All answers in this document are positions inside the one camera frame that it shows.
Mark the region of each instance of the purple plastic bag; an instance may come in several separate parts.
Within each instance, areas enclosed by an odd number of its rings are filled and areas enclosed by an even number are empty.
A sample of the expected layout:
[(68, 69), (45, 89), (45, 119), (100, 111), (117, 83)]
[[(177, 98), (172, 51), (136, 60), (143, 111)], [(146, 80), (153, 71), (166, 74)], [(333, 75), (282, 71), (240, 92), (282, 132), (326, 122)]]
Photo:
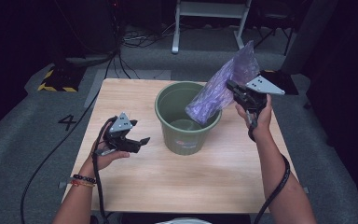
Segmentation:
[(249, 41), (205, 84), (186, 107), (186, 113), (197, 123), (205, 124), (216, 111), (233, 103), (232, 92), (226, 87), (227, 80), (233, 80), (243, 86), (258, 73), (259, 66), (254, 56), (253, 41)]

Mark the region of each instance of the right hand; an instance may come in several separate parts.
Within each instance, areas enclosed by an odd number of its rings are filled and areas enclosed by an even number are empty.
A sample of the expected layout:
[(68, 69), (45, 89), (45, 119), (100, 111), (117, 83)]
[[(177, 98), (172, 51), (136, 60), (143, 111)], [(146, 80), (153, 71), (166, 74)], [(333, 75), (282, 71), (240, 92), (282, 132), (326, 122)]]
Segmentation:
[[(235, 108), (237, 109), (237, 113), (245, 120), (246, 126), (249, 128), (250, 123), (243, 107), (241, 105), (236, 104)], [(258, 116), (257, 127), (254, 129), (254, 133), (258, 133), (259, 131), (269, 131), (269, 124), (271, 122), (271, 112), (272, 112), (271, 96), (267, 94), (267, 104), (266, 107), (264, 107), (264, 109), (261, 110), (261, 113)]]

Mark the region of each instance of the green bucket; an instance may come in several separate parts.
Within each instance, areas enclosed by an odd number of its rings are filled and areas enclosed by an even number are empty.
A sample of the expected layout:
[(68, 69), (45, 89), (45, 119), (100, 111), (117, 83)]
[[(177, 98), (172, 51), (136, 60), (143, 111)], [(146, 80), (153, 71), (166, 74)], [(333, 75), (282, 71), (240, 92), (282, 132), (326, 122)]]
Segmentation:
[(199, 125), (185, 108), (203, 86), (189, 81), (175, 82), (162, 89), (156, 98), (155, 110), (167, 148), (179, 155), (191, 155), (201, 150), (208, 132), (222, 117), (218, 111), (205, 125)]

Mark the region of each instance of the hand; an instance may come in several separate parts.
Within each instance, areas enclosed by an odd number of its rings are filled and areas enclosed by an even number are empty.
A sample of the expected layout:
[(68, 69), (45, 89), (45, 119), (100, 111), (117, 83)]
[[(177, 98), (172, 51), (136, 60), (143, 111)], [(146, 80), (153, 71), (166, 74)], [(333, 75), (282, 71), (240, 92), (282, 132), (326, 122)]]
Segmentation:
[[(92, 153), (94, 152), (94, 148), (96, 144), (98, 144), (97, 147), (98, 149), (107, 148), (107, 144), (104, 142), (103, 136), (109, 125), (110, 123), (108, 123), (105, 129), (103, 130), (103, 135), (101, 136), (101, 139), (97, 139), (92, 145), (91, 152), (89, 153), (89, 156), (84, 162), (79, 173), (85, 173), (85, 175), (88, 177), (94, 177), (94, 170), (92, 166)], [(126, 152), (126, 151), (115, 151), (107, 154), (106, 156), (98, 156), (98, 170), (102, 170), (106, 168), (114, 160), (121, 159), (121, 158), (128, 158), (129, 156), (130, 156), (130, 152)]]
[[(238, 114), (245, 119), (246, 126), (249, 128), (250, 123), (248, 120), (248, 116), (246, 115), (245, 110), (241, 105), (236, 104), (235, 108), (237, 109)], [(266, 107), (261, 111), (260, 115), (257, 119), (257, 127), (254, 129), (254, 132), (257, 132), (258, 130), (269, 130), (269, 124), (271, 122), (271, 111), (272, 111), (272, 105), (271, 105), (271, 96), (267, 94), (267, 104)]]

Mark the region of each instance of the bracelet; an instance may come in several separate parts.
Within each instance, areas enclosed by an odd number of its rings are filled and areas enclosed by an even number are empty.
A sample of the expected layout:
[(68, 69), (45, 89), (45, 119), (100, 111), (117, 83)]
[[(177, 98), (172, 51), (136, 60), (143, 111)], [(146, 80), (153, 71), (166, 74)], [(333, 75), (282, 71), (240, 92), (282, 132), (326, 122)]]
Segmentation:
[(79, 185), (83, 185), (83, 186), (94, 188), (93, 184), (89, 184), (87, 182), (79, 181), (79, 180), (71, 180), (71, 184), (76, 187), (79, 187)]
[(74, 179), (80, 179), (80, 180), (86, 180), (92, 184), (95, 184), (96, 181), (94, 178), (91, 178), (91, 177), (86, 177), (86, 176), (83, 176), (83, 175), (74, 175)]

